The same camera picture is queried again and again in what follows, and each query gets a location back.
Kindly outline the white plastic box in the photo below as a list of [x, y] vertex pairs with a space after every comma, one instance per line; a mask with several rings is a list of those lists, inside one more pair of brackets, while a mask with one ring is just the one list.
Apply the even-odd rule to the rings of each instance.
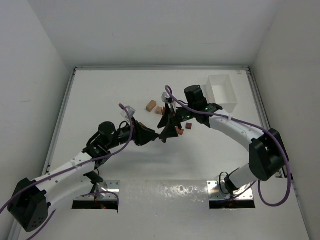
[[238, 99], [228, 74], [210, 75], [205, 85], [207, 101], [220, 105], [228, 113], [233, 113]]

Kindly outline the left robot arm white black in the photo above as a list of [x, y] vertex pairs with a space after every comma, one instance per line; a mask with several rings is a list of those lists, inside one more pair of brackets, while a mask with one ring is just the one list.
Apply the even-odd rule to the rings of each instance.
[[159, 137], [160, 134], [135, 119], [120, 128], [110, 121], [103, 122], [72, 160], [34, 180], [20, 180], [7, 210], [26, 232], [33, 232], [59, 205], [91, 193], [96, 185], [104, 182], [95, 170], [113, 156], [111, 149], [131, 141], [144, 146]]

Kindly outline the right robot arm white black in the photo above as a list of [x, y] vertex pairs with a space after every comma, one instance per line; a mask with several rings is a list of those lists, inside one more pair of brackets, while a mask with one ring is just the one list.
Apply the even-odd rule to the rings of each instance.
[[165, 86], [162, 100], [165, 102], [165, 113], [158, 124], [163, 129], [160, 138], [177, 137], [176, 128], [183, 122], [195, 119], [210, 129], [219, 131], [249, 153], [248, 163], [237, 168], [224, 178], [224, 189], [231, 195], [234, 191], [251, 182], [266, 182], [281, 168], [291, 173], [288, 156], [281, 136], [275, 129], [266, 130], [255, 124], [236, 119], [228, 114], [222, 106], [208, 103], [199, 85], [184, 89], [187, 103], [179, 101], [170, 86]]

